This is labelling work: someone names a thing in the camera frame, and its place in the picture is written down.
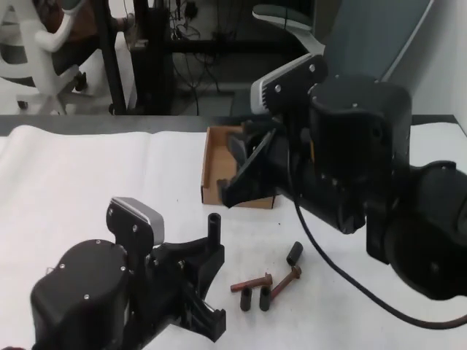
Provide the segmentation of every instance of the open cardboard box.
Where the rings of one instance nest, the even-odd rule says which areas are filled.
[[[203,176],[201,179],[201,201],[203,204],[222,205],[219,199],[217,181],[220,179],[230,180],[236,175],[236,161],[227,149],[227,136],[235,131],[242,131],[242,127],[215,126],[207,129]],[[240,203],[238,206],[272,209],[274,199],[274,197],[267,197]]]

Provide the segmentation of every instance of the small black tube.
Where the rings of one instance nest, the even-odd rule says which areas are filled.
[[[271,287],[262,286],[260,292],[260,309],[262,311],[268,311],[271,305]]]
[[[301,253],[304,250],[304,246],[300,242],[295,242],[292,249],[290,250],[289,255],[287,256],[287,264],[290,266],[297,265],[298,259],[300,259]]]
[[[242,311],[248,311],[251,308],[251,295],[251,288],[246,287],[242,289],[242,296],[240,297],[240,309]]]
[[[220,215],[212,213],[207,217],[207,239],[211,248],[220,245]]]

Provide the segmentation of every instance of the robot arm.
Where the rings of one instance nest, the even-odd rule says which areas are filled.
[[[34,286],[33,349],[142,349],[168,324],[211,341],[225,332],[225,311],[204,302],[224,263],[218,214],[209,215],[206,238],[168,244],[159,213],[113,198],[107,227],[115,244],[74,246]]]
[[[467,176],[447,161],[410,166],[412,102],[402,87],[363,76],[322,79],[327,72],[310,68],[322,58],[309,60],[253,85],[275,117],[229,136],[241,167],[219,182],[223,203],[278,191],[344,234],[366,225],[368,254],[418,292],[467,295]],[[302,90],[290,105],[297,80]]]

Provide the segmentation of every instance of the white table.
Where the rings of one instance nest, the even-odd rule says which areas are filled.
[[[31,347],[34,327],[29,294],[74,244],[113,240],[105,224],[112,196],[135,197],[159,211],[166,241],[183,242],[207,233],[207,215],[222,215],[225,264],[207,302],[227,311],[227,331],[213,344],[168,327],[147,349],[464,349],[467,326],[429,331],[387,314],[337,276],[317,255],[292,203],[279,198],[273,210],[230,209],[201,204],[203,133],[127,133],[59,136],[36,128],[15,129],[0,147],[0,349]],[[458,162],[467,171],[467,138],[457,125],[412,129],[412,164]],[[306,214],[318,242],[335,262],[392,306],[426,320],[467,314],[467,301],[434,302],[408,288],[365,251],[365,232],[343,236]],[[252,309],[239,308],[230,284],[290,270],[285,256],[293,242],[304,245],[303,274],[263,313],[255,290]]]

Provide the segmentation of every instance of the rusty bolt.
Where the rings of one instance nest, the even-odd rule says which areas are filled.
[[[260,279],[252,279],[251,281],[246,281],[242,283],[232,284],[231,292],[239,292],[244,288],[255,288],[259,286],[271,286],[272,285],[272,276],[269,273],[265,273],[264,277]]]
[[[289,285],[294,279],[299,279],[301,275],[301,269],[298,266],[292,266],[292,271],[281,280],[281,282],[272,290],[271,300],[273,300],[278,294]]]

